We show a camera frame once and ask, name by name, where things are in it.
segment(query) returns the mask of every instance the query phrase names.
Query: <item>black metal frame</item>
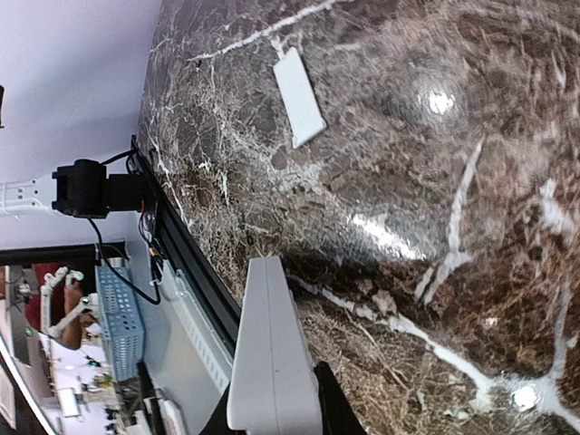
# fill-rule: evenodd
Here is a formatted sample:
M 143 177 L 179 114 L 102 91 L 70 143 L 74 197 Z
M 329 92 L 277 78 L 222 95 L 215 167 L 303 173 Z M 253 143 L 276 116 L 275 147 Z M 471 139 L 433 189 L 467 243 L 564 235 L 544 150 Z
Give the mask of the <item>black metal frame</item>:
M 124 254 L 125 242 L 107 243 L 103 254 L 107 258 Z M 96 245 L 48 246 L 27 249 L 7 249 L 0 251 L 0 266 L 34 265 L 39 263 L 58 263 L 72 260 L 97 260 L 99 251 Z
M 157 204 L 155 236 L 160 240 L 171 265 L 183 272 L 201 308 L 233 356 L 241 315 L 240 307 L 161 189 L 150 163 L 140 153 L 135 136 L 131 137 L 131 146 L 136 151 L 130 157 L 132 163 L 145 176 Z

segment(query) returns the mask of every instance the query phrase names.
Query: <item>white plastic device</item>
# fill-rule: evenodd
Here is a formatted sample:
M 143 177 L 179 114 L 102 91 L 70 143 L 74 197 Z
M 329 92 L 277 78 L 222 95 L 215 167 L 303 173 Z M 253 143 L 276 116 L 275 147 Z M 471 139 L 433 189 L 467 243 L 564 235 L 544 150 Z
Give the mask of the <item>white plastic device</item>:
M 278 257 L 250 261 L 227 402 L 250 435 L 322 435 L 318 381 Z

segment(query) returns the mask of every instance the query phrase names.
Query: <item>black cable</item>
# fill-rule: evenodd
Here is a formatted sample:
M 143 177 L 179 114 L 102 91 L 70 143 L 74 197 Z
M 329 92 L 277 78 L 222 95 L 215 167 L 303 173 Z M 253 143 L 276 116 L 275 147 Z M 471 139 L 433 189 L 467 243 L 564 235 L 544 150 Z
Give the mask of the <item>black cable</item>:
M 155 289 L 155 297 L 157 298 L 157 300 L 151 298 L 150 296 L 144 294 L 135 284 L 133 284 L 131 281 L 129 281 L 127 278 L 125 278 L 123 275 L 121 275 L 119 272 L 117 272 L 117 269 L 115 269 L 113 266 L 111 266 L 111 262 L 109 261 L 109 258 L 107 258 L 104 254 L 103 254 L 103 248 L 102 248 L 102 235 L 101 235 L 101 231 L 99 230 L 99 228 L 97 227 L 97 224 L 94 223 L 94 221 L 91 218 L 87 219 L 89 221 L 89 223 L 92 226 L 92 229 L 94 229 L 95 233 L 97 233 L 97 238 L 99 238 L 99 252 L 101 254 L 101 258 L 103 259 L 103 261 L 105 262 L 105 265 L 107 265 L 107 267 L 126 285 L 128 285 L 130 288 L 132 288 L 135 293 L 139 296 L 141 296 L 143 299 L 145 299 L 147 302 L 149 302 L 152 305 L 159 305 L 161 303 L 161 295 L 160 295 L 160 290 L 158 287 L 156 287 Z
M 123 157 L 128 157 L 130 156 L 133 152 L 135 152 L 135 150 L 127 150 L 124 152 L 121 152 L 119 154 L 117 154 L 116 156 L 112 156 L 110 159 L 106 159 L 104 162 L 102 162 L 102 165 L 110 165 L 111 163 L 113 163 L 114 161 L 120 160 Z

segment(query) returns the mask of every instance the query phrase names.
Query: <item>white robotic arm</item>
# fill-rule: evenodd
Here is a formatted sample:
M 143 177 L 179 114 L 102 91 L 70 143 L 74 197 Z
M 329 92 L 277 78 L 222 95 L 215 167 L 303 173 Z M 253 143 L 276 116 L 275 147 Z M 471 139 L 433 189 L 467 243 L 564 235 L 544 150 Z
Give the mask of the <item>white robotic arm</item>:
M 54 288 L 65 280 L 66 285 L 72 285 L 73 280 L 82 281 L 84 275 L 75 270 L 69 270 L 67 267 L 59 268 L 54 275 L 46 274 L 44 284 L 41 287 L 41 326 L 43 334 L 52 338 L 60 338 L 63 330 L 71 324 L 85 310 L 90 310 L 92 315 L 99 318 L 99 297 L 96 293 L 84 296 L 81 302 L 77 304 L 70 313 L 61 321 L 52 326 L 51 306 Z

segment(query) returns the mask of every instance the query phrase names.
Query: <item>wall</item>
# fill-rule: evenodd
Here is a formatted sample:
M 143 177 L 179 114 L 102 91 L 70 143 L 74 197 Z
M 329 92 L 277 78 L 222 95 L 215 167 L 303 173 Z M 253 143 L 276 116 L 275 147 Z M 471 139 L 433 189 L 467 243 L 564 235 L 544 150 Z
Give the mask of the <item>wall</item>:
M 130 145 L 160 0 L 0 0 L 0 182 Z M 122 239 L 126 216 L 101 223 Z M 0 249 L 91 243 L 70 217 L 0 221 Z

